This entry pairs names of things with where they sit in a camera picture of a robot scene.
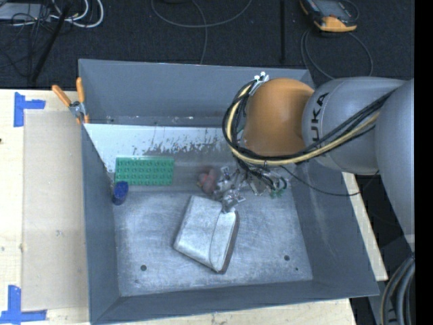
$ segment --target blue plastic cap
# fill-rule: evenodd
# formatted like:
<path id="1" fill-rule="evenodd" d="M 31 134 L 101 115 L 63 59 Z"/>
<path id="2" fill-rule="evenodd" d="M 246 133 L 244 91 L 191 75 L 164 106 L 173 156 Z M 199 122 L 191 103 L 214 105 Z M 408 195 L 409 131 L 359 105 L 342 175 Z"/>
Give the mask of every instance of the blue plastic cap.
<path id="1" fill-rule="evenodd" d="M 129 186 L 125 181 L 118 181 L 113 190 L 113 203 L 120 205 L 124 203 L 127 198 Z"/>

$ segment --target cable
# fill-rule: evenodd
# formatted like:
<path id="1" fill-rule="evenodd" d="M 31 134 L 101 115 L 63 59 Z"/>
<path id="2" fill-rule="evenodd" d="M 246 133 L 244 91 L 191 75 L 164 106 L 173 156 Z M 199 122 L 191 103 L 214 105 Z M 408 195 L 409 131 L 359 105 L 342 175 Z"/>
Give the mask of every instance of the cable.
<path id="1" fill-rule="evenodd" d="M 280 160 L 272 160 L 273 158 L 257 158 L 257 157 L 250 157 L 246 156 L 245 154 L 242 154 L 239 152 L 239 148 L 236 148 L 236 145 L 233 145 L 232 141 L 232 132 L 231 132 L 231 124 L 233 121 L 233 117 L 235 115 L 235 111 L 239 107 L 240 99 L 242 99 L 245 95 L 247 95 L 247 90 L 251 88 L 251 86 L 247 87 L 244 91 L 242 91 L 238 97 L 237 102 L 232 104 L 231 107 L 227 110 L 226 115 L 223 119 L 223 133 L 226 138 L 226 140 L 229 142 L 229 148 L 231 149 L 232 153 L 242 159 L 243 161 L 246 161 L 247 163 L 251 163 L 253 165 L 263 165 L 266 167 L 268 164 L 269 166 L 281 166 L 286 165 L 290 163 L 299 163 L 304 160 L 308 160 L 310 158 L 314 158 L 320 154 L 323 154 L 336 146 L 340 145 L 341 143 L 353 138 L 358 132 L 362 131 L 364 128 L 366 128 L 368 125 L 372 124 L 378 117 L 379 113 L 375 113 L 373 116 L 368 118 L 364 123 L 360 124 L 358 127 L 355 127 L 353 130 L 345 132 L 344 135 L 341 135 L 340 137 L 336 138 L 335 140 L 331 141 L 330 143 L 326 144 L 323 147 L 317 148 L 313 151 L 307 152 L 306 154 L 295 156 L 291 158 L 281 158 Z"/>
<path id="2" fill-rule="evenodd" d="M 359 190 L 358 192 L 354 192 L 352 194 L 337 194 L 337 193 L 333 193 L 333 192 L 326 192 L 325 190 L 321 190 L 319 188 L 316 188 L 315 186 L 312 186 L 311 184 L 307 183 L 305 180 L 299 178 L 297 175 L 295 175 L 293 172 L 291 172 L 287 167 L 285 166 L 280 166 L 282 169 L 286 170 L 293 178 L 296 178 L 298 181 L 300 181 L 301 183 L 305 184 L 306 186 L 310 187 L 313 190 L 316 190 L 317 192 L 320 192 L 322 194 L 325 195 L 332 195 L 332 196 L 345 196 L 345 197 L 349 197 L 349 196 L 355 196 L 361 193 L 361 191 Z M 368 183 L 365 185 L 364 189 L 366 187 L 368 187 L 371 182 L 373 181 L 374 178 L 371 178 Z"/>
<path id="3" fill-rule="evenodd" d="M 159 18 L 161 18 L 162 20 L 164 20 L 165 22 L 167 22 L 167 23 L 169 23 L 169 24 L 172 24 L 172 25 L 175 25 L 175 26 L 182 26 L 182 27 L 184 27 L 184 28 L 208 28 L 208 27 L 211 27 L 211 26 L 218 26 L 218 25 L 223 25 L 223 24 L 226 24 L 226 23 L 229 23 L 229 22 L 231 22 L 231 21 L 233 21 L 233 20 L 235 20 L 236 18 L 238 18 L 239 16 L 241 16 L 249 7 L 250 7 L 250 5 L 251 5 L 251 2 L 252 2 L 252 0 L 249 0 L 249 2 L 246 4 L 246 6 L 243 8 L 243 10 L 241 11 L 241 12 L 239 12 L 238 14 L 236 14 L 234 17 L 232 17 L 232 18 L 229 18 L 229 19 L 227 19 L 227 20 L 223 20 L 222 22 L 217 22 L 217 23 L 212 23 L 212 24 L 207 24 L 207 23 L 204 23 L 204 24 L 197 24 L 197 25 L 195 25 L 195 24 L 179 24 L 179 23 L 176 23 L 176 22 L 172 22 L 171 20 L 168 20 L 168 19 L 166 19 L 166 18 L 164 18 L 163 16 L 161 16 L 157 11 L 156 11 L 156 9 L 155 9 L 155 5 L 154 5 L 154 0 L 150 0 L 150 4 L 151 4 L 151 7 L 152 7 L 152 10 L 154 11 L 154 13 L 159 17 Z"/>
<path id="4" fill-rule="evenodd" d="M 402 278 L 404 278 L 407 270 L 411 267 L 412 264 L 415 263 L 415 257 L 413 255 L 407 257 L 400 267 L 394 272 L 388 284 L 386 285 L 384 295 L 382 297 L 381 304 L 381 322 L 382 325 L 388 325 L 390 323 L 388 310 L 391 304 L 391 297 L 394 294 L 398 284 L 401 282 Z"/>
<path id="5" fill-rule="evenodd" d="M 326 73 L 325 71 L 323 71 L 320 67 L 319 67 L 319 65 L 317 65 L 315 62 L 314 62 L 314 60 L 313 60 L 313 58 L 311 57 L 311 54 L 310 54 L 310 51 L 309 51 L 309 49 L 308 49 L 308 42 L 307 42 L 307 40 L 308 40 L 308 36 L 310 35 L 310 33 L 311 33 L 311 29 L 306 29 L 305 31 L 304 31 L 304 33 L 302 34 L 302 36 L 301 36 L 301 39 L 300 39 L 300 43 L 301 43 L 301 46 L 300 46 L 300 52 L 301 52 L 301 57 L 302 57 L 302 61 L 303 61 L 303 63 L 304 63 L 304 66 L 306 67 L 306 68 L 308 68 L 308 66 L 307 66 L 307 59 L 308 59 L 308 61 L 316 68 L 316 70 L 318 70 L 321 74 L 323 74 L 324 76 L 326 76 L 327 78 L 329 78 L 329 79 L 336 79 L 335 77 L 333 77 L 333 76 L 331 76 L 330 74 L 328 74 L 328 73 Z M 369 74 L 367 75 L 367 76 L 371 76 L 372 74 L 373 74 L 373 57 L 371 56 L 371 53 L 369 52 L 369 50 L 368 50 L 368 48 L 367 48 L 367 46 L 357 37 L 357 36 L 355 36 L 353 33 L 351 33 L 351 32 L 347 32 L 346 34 L 349 34 L 349 36 L 351 36 L 352 38 L 354 38 L 361 46 L 362 46 L 362 48 L 365 50 L 365 53 L 367 53 L 367 55 L 368 55 L 368 58 L 369 58 L 369 62 L 370 62 L 370 71 L 369 71 Z"/>
<path id="6" fill-rule="evenodd" d="M 409 285 L 407 286 L 407 292 L 405 295 L 405 303 L 406 303 L 406 324 L 412 325 L 412 317 L 411 317 L 411 287 L 412 287 L 412 281 L 415 276 L 411 276 L 411 279 L 409 281 Z"/>
<path id="7" fill-rule="evenodd" d="M 83 1 L 85 2 L 85 5 L 86 5 L 85 11 L 77 17 L 70 16 L 70 17 L 65 18 L 65 22 L 71 23 L 72 25 L 77 26 L 79 28 L 95 28 L 96 26 L 99 26 L 104 20 L 104 13 L 105 13 L 104 12 L 104 5 L 102 4 L 101 0 L 96 0 L 98 7 L 99 7 L 99 10 L 100 10 L 100 15 L 99 15 L 98 21 L 96 21 L 93 24 L 81 24 L 81 23 L 76 22 L 77 20 L 83 19 L 89 12 L 88 0 L 83 0 Z M 51 0 L 51 2 L 53 3 L 54 8 L 57 10 L 57 12 L 60 14 L 61 13 L 60 8 L 57 6 L 57 3 L 55 2 L 55 0 Z M 57 18 L 57 19 L 60 18 L 59 16 L 55 16 L 55 15 L 50 15 L 50 16 L 52 18 Z"/>
<path id="8" fill-rule="evenodd" d="M 405 323 L 405 317 L 403 315 L 404 314 L 403 305 L 404 305 L 405 295 L 407 294 L 407 288 L 414 274 L 415 274 L 415 262 L 413 262 L 410 268 L 406 271 L 405 275 L 401 280 L 401 284 L 398 288 L 397 298 L 396 298 L 396 315 L 399 324 Z"/>
<path id="9" fill-rule="evenodd" d="M 197 7 L 198 11 L 202 15 L 203 24 L 206 25 L 206 18 L 204 17 L 204 13 L 203 13 L 202 9 L 200 8 L 200 6 L 194 0 L 192 1 L 192 3 Z M 207 45 L 208 45 L 208 27 L 205 26 L 204 27 L 203 52 L 202 52 L 202 57 L 200 58 L 200 63 L 199 64 L 203 64 L 204 54 L 206 53 L 206 47 L 207 47 Z"/>
<path id="10" fill-rule="evenodd" d="M 239 146 L 237 144 L 237 141 L 235 141 L 233 138 L 233 136 L 235 135 L 234 132 L 237 131 L 237 127 L 235 124 L 237 120 L 236 118 L 234 118 L 235 123 L 233 123 L 233 117 L 235 117 L 236 114 L 239 114 L 239 106 L 242 100 L 247 100 L 250 97 L 250 92 L 252 91 L 254 84 L 259 80 L 260 79 L 257 78 L 253 81 L 250 81 L 238 91 L 237 95 L 233 99 L 232 104 L 227 109 L 223 117 L 223 135 L 235 157 L 244 160 L 246 163 L 260 165 L 264 167 L 266 167 L 266 165 L 280 166 L 288 163 L 300 163 L 302 161 L 323 154 L 331 149 L 334 149 L 340 144 L 343 144 L 344 142 L 348 142 L 350 139 L 355 138 L 358 132 L 360 133 L 358 135 L 361 135 L 361 130 L 363 130 L 366 126 L 372 124 L 372 122 L 374 122 L 378 117 L 378 113 L 375 113 L 373 116 L 370 115 L 378 111 L 383 106 L 384 102 L 396 91 L 396 89 L 394 89 L 389 93 L 383 95 L 382 97 L 379 97 L 377 100 L 367 105 L 362 110 L 352 115 L 349 119 L 338 125 L 325 136 L 296 153 L 285 156 L 262 156 L 254 153 L 249 149 Z M 329 138 L 335 136 L 347 125 L 350 126 L 349 128 L 346 128 L 343 133 L 337 135 L 336 138 L 334 138 L 324 147 L 320 147 L 321 144 L 325 143 Z"/>

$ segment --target black cable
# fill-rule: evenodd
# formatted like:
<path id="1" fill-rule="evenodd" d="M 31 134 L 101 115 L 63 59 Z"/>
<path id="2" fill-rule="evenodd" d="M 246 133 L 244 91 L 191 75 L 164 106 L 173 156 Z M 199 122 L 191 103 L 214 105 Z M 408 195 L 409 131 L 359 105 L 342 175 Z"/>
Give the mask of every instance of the black cable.
<path id="1" fill-rule="evenodd" d="M 381 321 L 382 325 L 388 325 L 390 323 L 388 310 L 391 304 L 391 297 L 393 296 L 395 290 L 398 287 L 398 284 L 401 282 L 407 270 L 411 267 L 411 265 L 415 263 L 415 257 L 410 255 L 407 257 L 400 267 L 394 272 L 391 279 L 386 285 L 384 294 L 382 296 L 382 304 L 381 304 Z"/>
<path id="2" fill-rule="evenodd" d="M 287 171 L 293 178 L 297 179 L 299 182 L 303 183 L 304 185 L 310 187 L 311 189 L 320 192 L 322 194 L 325 195 L 332 195 L 332 196 L 343 196 L 343 197 L 349 197 L 349 196 L 355 196 L 361 193 L 361 191 L 359 190 L 358 192 L 354 192 L 352 194 L 337 194 L 337 193 L 333 193 L 333 192 L 326 192 L 325 190 L 316 188 L 315 186 L 312 186 L 311 184 L 309 184 L 308 182 L 306 182 L 305 180 L 303 180 L 302 178 L 299 178 L 297 175 L 295 175 L 293 172 L 291 172 L 287 167 L 285 167 L 284 165 L 280 166 L 282 169 L 284 169 L 285 171 Z M 363 190 L 365 190 L 373 181 L 374 176 L 376 176 L 379 173 L 379 171 L 377 171 L 373 177 L 368 181 L 368 183 L 365 185 L 365 187 L 363 188 Z"/>
<path id="3" fill-rule="evenodd" d="M 329 79 L 336 79 L 335 77 L 331 76 L 330 74 L 326 73 L 325 71 L 323 71 L 319 65 L 317 65 L 314 60 L 313 57 L 311 56 L 311 53 L 308 49 L 308 36 L 311 33 L 311 28 L 306 29 L 304 31 L 304 33 L 301 36 L 300 39 L 300 52 L 301 52 L 301 57 L 302 57 L 302 61 L 304 63 L 304 66 L 306 68 L 308 68 L 307 65 L 307 59 L 308 61 L 316 68 L 316 70 L 318 70 L 321 74 L 323 74 L 324 76 L 326 76 Z M 371 56 L 370 51 L 368 50 L 367 46 L 357 37 L 355 36 L 352 32 L 346 32 L 346 34 L 349 34 L 349 36 L 353 37 L 360 45 L 361 47 L 365 50 L 365 53 L 367 53 L 367 56 L 369 58 L 369 62 L 370 62 L 370 71 L 369 74 L 367 76 L 371 76 L 373 74 L 373 57 Z"/>
<path id="4" fill-rule="evenodd" d="M 415 262 L 413 262 L 409 269 L 405 272 L 401 279 L 401 283 L 398 286 L 397 298 L 396 298 L 396 316 L 399 324 L 405 323 L 404 317 L 404 302 L 405 295 L 407 294 L 408 286 L 411 282 L 413 275 L 415 274 Z"/>
<path id="5" fill-rule="evenodd" d="M 405 303 L 406 303 L 406 312 L 405 312 L 405 318 L 406 318 L 406 324 L 412 325 L 412 315 L 411 315 L 411 288 L 412 288 L 412 281 L 414 276 L 412 276 L 411 280 L 409 281 L 409 285 L 407 287 L 407 292 L 405 295 Z"/>
<path id="6" fill-rule="evenodd" d="M 254 81 L 251 81 L 247 84 L 252 86 L 252 84 L 254 83 Z M 341 123 L 340 125 L 338 125 L 336 128 L 334 128 L 333 130 L 331 130 L 329 133 L 327 133 L 325 136 L 323 136 L 322 138 L 318 139 L 316 142 L 313 142 L 312 144 L 310 144 L 309 146 L 303 148 L 302 150 L 290 154 L 290 155 L 285 155 L 285 156 L 263 156 L 263 155 L 259 155 L 257 153 L 254 153 L 253 151 L 247 149 L 247 148 L 243 148 L 241 146 L 239 146 L 237 144 L 236 140 L 232 140 L 230 141 L 227 135 L 227 131 L 226 131 L 226 124 L 227 124 L 227 119 L 229 117 L 229 113 L 231 112 L 231 110 L 233 109 L 234 105 L 236 105 L 239 101 L 241 100 L 247 100 L 249 97 L 249 93 L 240 96 L 241 93 L 243 93 L 246 89 L 246 86 L 243 87 L 243 89 L 239 90 L 237 95 L 235 96 L 235 99 L 233 100 L 233 103 L 230 105 L 230 107 L 227 109 L 224 117 L 223 117 L 223 135 L 224 138 L 226 139 L 227 143 L 232 147 L 235 148 L 236 150 L 238 150 L 241 154 L 244 154 L 246 156 L 252 157 L 252 158 L 257 158 L 259 160 L 285 160 L 285 159 L 289 159 L 289 158 L 296 158 L 298 156 L 302 156 L 308 152 L 311 152 L 312 150 L 314 150 L 317 146 L 320 146 L 323 142 L 326 142 L 329 138 L 335 136 L 337 134 L 337 132 L 339 132 L 340 130 L 342 130 L 343 128 L 345 128 L 345 126 L 353 123 L 351 125 L 351 127 L 349 129 L 346 129 L 346 131 L 342 134 L 344 135 L 345 133 L 349 132 L 351 129 L 353 129 L 356 125 L 358 125 L 358 123 L 360 123 L 362 120 L 364 120 L 365 118 L 367 118 L 371 113 L 379 110 L 384 102 L 389 98 L 390 95 L 392 95 L 396 89 L 392 90 L 391 92 L 383 95 L 382 97 L 378 98 L 377 100 L 375 100 L 374 102 L 372 102 L 370 105 L 367 105 L 366 107 L 364 107 L 363 109 L 361 109 L 360 111 L 358 111 L 357 113 L 355 113 L 354 115 L 352 115 L 350 118 L 348 118 L 347 120 L 345 120 L 343 123 Z"/>
<path id="7" fill-rule="evenodd" d="M 42 71 L 42 67 L 48 58 L 49 52 L 51 51 L 51 48 L 53 47 L 53 44 L 54 44 L 55 40 L 57 39 L 57 36 L 59 35 L 60 29 L 62 28 L 64 20 L 65 20 L 66 16 L 68 15 L 69 10 L 72 7 L 73 2 L 74 2 L 74 0 L 69 0 L 67 6 L 63 10 L 62 15 L 59 18 L 58 24 L 57 24 L 50 40 L 49 40 L 47 48 L 44 49 L 44 52 L 42 53 L 41 57 L 39 58 L 39 61 L 38 61 L 36 68 L 35 68 L 35 71 L 34 71 L 33 75 L 31 76 L 31 79 L 30 79 L 30 82 L 33 85 L 36 84 L 38 76 Z"/>

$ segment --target yellow cable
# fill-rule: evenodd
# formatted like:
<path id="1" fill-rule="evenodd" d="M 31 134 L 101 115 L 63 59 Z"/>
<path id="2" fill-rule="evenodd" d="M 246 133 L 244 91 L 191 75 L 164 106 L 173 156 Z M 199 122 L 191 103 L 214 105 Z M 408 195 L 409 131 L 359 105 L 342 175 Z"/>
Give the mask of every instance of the yellow cable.
<path id="1" fill-rule="evenodd" d="M 238 98 L 244 96 L 247 92 L 247 90 L 249 90 L 249 88 L 251 88 L 251 86 L 245 88 L 239 95 Z M 233 117 L 235 115 L 235 111 L 237 109 L 237 107 L 240 105 L 240 101 L 237 102 L 233 108 L 231 109 L 230 113 L 229 113 L 229 118 L 227 119 L 227 125 L 226 125 L 226 132 L 227 132 L 227 137 L 229 138 L 229 141 L 232 142 L 231 140 L 231 130 L 230 130 L 230 126 L 231 126 L 231 122 L 233 121 Z M 281 166 L 281 165 L 286 165 L 286 164 L 291 164 L 291 163 L 299 163 L 301 161 L 305 161 L 311 158 L 314 158 L 315 156 L 318 156 L 324 152 L 327 152 L 328 150 L 339 146 L 340 144 L 342 144 L 343 142 L 347 141 L 348 139 L 352 138 L 354 135 L 356 135 L 360 130 L 364 129 L 366 126 L 372 124 L 372 122 L 374 122 L 379 116 L 379 112 L 375 113 L 373 116 L 371 116 L 369 119 L 367 119 L 363 124 L 359 125 L 358 127 L 356 127 L 355 129 L 353 129 L 351 132 L 339 137 L 338 139 L 328 143 L 326 146 L 324 147 L 320 147 L 316 150 L 313 150 L 312 152 L 309 152 L 307 154 L 304 154 L 302 156 L 297 156 L 295 158 L 289 158 L 289 159 L 283 159 L 283 160 L 261 160 L 261 159 L 255 159 L 255 158 L 251 158 L 249 156 L 245 156 L 243 154 L 241 154 L 240 152 L 238 152 L 235 148 L 233 148 L 232 146 L 229 145 L 229 148 L 231 149 L 231 151 L 233 152 L 233 154 L 235 156 L 237 156 L 239 159 L 250 163 L 250 164 L 254 164 L 254 165 L 262 165 L 262 166 Z"/>

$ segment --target gray bin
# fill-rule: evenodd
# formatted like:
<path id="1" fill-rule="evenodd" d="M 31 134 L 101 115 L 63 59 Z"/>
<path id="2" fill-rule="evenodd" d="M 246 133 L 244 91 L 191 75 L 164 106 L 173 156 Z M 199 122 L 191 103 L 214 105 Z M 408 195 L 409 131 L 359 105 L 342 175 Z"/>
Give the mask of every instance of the gray bin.
<path id="1" fill-rule="evenodd" d="M 350 197 L 316 192 L 294 178 L 281 198 L 243 193 L 225 274 L 173 248 L 189 197 L 204 195 L 198 173 L 235 164 L 219 137 L 204 150 L 173 152 L 153 146 L 152 127 L 184 129 L 192 139 L 201 129 L 218 135 L 234 95 L 255 75 L 265 71 L 271 79 L 313 87 L 307 70 L 105 60 L 78 65 L 91 119 L 82 128 L 82 147 L 92 324 L 379 294 Z M 128 153 L 173 156 L 173 184 L 132 186 L 125 203 L 114 205 L 115 170 L 108 165 Z M 342 174 L 314 160 L 291 170 L 317 188 L 347 193 Z"/>

